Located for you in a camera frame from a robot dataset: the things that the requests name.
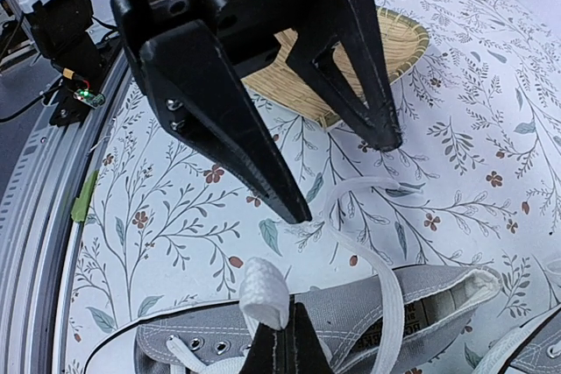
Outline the grey sneaker with white laces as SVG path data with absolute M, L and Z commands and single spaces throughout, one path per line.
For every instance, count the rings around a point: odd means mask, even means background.
M 178 335 L 204 363 L 241 357 L 251 337 L 238 307 L 253 258 L 273 263 L 306 307 L 334 371 L 369 371 L 382 329 L 380 282 L 361 251 L 395 271 L 404 294 L 399 372 L 466 373 L 501 329 L 487 182 L 354 188 L 322 217 L 330 186 L 309 185 L 312 222 L 288 226 L 231 180 L 193 181 L 126 200 L 102 182 L 75 266 L 67 367 L 80 373 L 167 372 Z

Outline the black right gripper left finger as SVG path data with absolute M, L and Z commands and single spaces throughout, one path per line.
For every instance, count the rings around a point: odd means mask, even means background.
M 260 323 L 239 373 L 281 374 L 287 369 L 285 331 Z

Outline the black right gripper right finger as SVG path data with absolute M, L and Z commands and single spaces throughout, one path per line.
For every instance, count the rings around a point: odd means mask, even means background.
M 284 333 L 284 372 L 332 373 L 305 306 L 291 301 Z

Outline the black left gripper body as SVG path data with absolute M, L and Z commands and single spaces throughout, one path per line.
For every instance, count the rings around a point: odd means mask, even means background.
M 110 0 L 131 71 L 144 95 L 139 49 L 148 40 L 192 21 L 204 23 L 239 78 L 270 66 L 277 34 L 295 27 L 315 0 Z

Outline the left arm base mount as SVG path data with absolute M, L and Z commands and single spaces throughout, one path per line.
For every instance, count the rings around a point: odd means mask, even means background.
M 105 103 L 101 89 L 116 58 L 118 43 L 91 38 L 91 0 L 37 1 L 25 19 L 40 54 L 60 74 L 60 82 L 53 89 L 57 107 L 49 123 L 62 127 L 84 121 L 91 110 Z

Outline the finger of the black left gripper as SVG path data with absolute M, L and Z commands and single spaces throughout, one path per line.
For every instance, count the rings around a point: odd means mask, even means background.
M 402 143 L 374 0 L 315 0 L 295 27 L 288 66 L 371 147 L 392 151 Z M 334 61 L 341 44 L 359 79 L 360 99 Z
M 285 222 L 310 220 L 286 161 L 204 23 L 192 21 L 146 41 L 139 63 L 163 129 L 225 168 Z

